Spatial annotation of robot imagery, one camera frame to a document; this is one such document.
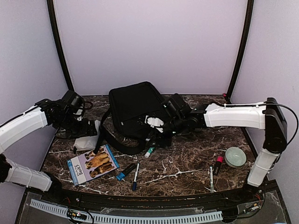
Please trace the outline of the dog picture book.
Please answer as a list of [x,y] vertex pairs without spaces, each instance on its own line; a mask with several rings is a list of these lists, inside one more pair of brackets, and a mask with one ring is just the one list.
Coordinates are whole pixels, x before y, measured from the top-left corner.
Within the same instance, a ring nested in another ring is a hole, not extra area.
[[67,165],[75,186],[101,177],[120,167],[107,144],[101,146],[97,153],[91,150],[69,159]]

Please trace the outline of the black student backpack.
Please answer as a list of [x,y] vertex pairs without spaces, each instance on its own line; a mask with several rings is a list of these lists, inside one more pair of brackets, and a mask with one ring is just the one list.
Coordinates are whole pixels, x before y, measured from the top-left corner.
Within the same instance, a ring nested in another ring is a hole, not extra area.
[[[94,153],[97,153],[103,141],[106,141],[117,151],[136,155],[154,146],[155,129],[145,123],[145,117],[160,118],[163,122],[170,120],[162,103],[164,97],[150,82],[141,82],[110,90],[109,109],[103,115]],[[104,122],[112,117],[116,131],[123,137],[136,140],[137,146],[130,147],[119,142],[105,127]]]

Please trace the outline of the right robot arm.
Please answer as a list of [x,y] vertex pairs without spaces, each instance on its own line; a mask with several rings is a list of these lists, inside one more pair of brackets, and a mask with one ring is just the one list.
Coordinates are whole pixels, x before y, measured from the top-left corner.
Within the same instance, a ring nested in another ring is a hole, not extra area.
[[170,136],[185,129],[214,128],[219,126],[249,127],[265,131],[261,152],[250,170],[247,185],[239,191],[238,198],[249,202],[256,196],[256,188],[286,150],[287,121],[275,98],[255,104],[220,104],[212,102],[190,107],[183,98],[174,94],[162,103],[167,118],[145,118],[145,123],[161,135]]

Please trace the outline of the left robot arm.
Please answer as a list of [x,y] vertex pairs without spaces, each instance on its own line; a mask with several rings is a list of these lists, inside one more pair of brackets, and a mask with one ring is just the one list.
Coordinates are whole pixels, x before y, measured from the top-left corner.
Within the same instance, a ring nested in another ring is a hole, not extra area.
[[96,136],[95,122],[84,118],[87,102],[68,90],[61,99],[43,99],[28,110],[0,126],[0,181],[11,182],[47,192],[55,203],[63,203],[66,193],[61,182],[52,174],[17,164],[3,154],[11,145],[46,126],[64,129],[66,139]]

